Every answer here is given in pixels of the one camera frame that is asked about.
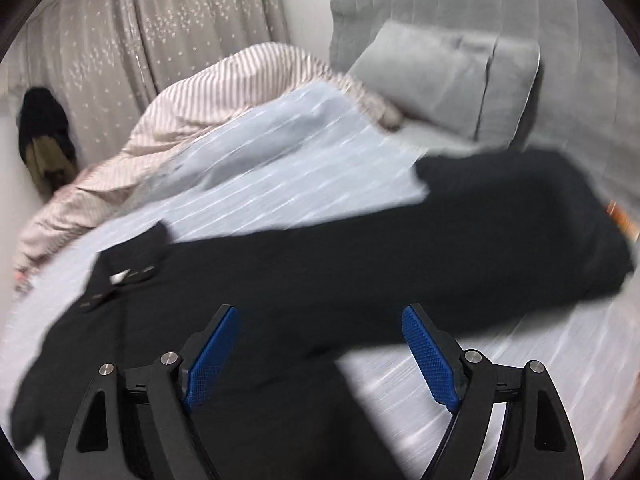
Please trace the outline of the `dark hanging clothes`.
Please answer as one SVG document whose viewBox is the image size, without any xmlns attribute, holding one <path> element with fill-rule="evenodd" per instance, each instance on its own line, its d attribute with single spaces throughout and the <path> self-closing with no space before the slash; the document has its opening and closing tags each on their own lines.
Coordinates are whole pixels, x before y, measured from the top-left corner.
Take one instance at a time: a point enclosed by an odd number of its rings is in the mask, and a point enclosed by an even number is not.
<svg viewBox="0 0 640 480">
<path fill-rule="evenodd" d="M 44 200 L 79 174 L 70 123 L 47 88 L 26 91 L 17 117 L 18 149 L 32 182 Z"/>
</svg>

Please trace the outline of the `striped beige duvet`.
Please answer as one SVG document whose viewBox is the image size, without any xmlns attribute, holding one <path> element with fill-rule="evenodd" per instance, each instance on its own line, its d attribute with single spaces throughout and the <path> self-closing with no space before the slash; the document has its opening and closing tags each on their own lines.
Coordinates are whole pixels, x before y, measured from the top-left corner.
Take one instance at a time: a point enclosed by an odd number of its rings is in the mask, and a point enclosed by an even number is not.
<svg viewBox="0 0 640 480">
<path fill-rule="evenodd" d="M 390 101 L 299 47 L 247 47 L 160 92 L 117 155 L 82 170 L 53 194 L 18 237 L 14 288 L 28 289 L 43 263 L 114 214 L 148 174 L 190 143 L 314 81 L 332 84 L 386 130 L 404 120 Z"/>
</svg>

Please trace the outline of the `grey pillow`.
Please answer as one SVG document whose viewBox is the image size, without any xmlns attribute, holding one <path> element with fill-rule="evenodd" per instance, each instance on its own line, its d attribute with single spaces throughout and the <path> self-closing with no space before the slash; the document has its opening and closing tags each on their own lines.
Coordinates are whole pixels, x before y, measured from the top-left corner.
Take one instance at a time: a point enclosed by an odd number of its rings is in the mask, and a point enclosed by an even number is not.
<svg viewBox="0 0 640 480">
<path fill-rule="evenodd" d="M 508 145 L 521 132 L 540 64 L 535 40 L 387 21 L 349 73 L 408 117 Z"/>
</svg>

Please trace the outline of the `large black padded jacket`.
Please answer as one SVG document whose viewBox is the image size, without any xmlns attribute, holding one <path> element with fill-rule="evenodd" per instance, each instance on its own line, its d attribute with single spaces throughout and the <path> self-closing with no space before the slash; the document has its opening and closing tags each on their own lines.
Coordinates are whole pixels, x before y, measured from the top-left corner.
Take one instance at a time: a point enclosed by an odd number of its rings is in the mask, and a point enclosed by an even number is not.
<svg viewBox="0 0 640 480">
<path fill-rule="evenodd" d="M 562 155 L 425 157 L 425 200 L 315 226 L 174 242 L 157 224 L 96 258 L 53 324 L 12 406 L 11 438 L 46 444 L 58 478 L 100 365 L 149 365 L 219 307 L 240 330 L 192 417 L 226 479 L 398 479 L 401 470 L 336 360 L 401 342 L 422 304 L 441 330 L 478 330 L 540 308 L 616 294 L 626 237 Z"/>
</svg>

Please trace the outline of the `light blue checked bedsheet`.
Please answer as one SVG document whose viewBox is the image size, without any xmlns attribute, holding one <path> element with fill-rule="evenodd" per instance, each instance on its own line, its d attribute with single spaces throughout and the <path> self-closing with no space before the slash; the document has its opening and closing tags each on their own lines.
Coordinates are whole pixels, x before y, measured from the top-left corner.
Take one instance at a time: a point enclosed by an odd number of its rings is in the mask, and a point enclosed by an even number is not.
<svg viewBox="0 0 640 480">
<path fill-rule="evenodd" d="M 380 133 L 340 92 L 311 84 L 209 133 L 173 159 L 116 216 L 59 252 L 18 300 L 1 344 L 1 407 L 11 408 L 50 325 L 84 291 L 102 250 L 165 222 L 175 240 L 318 223 L 413 203 L 416 151 Z M 589 479 L 616 466 L 639 370 L 639 282 L 613 298 L 466 338 L 491 359 L 548 366 Z"/>
</svg>

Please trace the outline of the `grey dotted curtain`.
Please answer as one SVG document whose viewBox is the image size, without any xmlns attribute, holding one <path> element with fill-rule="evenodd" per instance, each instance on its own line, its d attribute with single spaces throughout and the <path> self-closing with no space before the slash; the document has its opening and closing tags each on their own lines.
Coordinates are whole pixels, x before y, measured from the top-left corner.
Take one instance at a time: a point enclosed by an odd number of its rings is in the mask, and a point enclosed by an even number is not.
<svg viewBox="0 0 640 480">
<path fill-rule="evenodd" d="M 87 165 L 117 154 L 155 97 L 251 44 L 288 41 L 281 0 L 53 0 L 1 63 L 18 110 L 32 87 L 63 105 Z"/>
</svg>

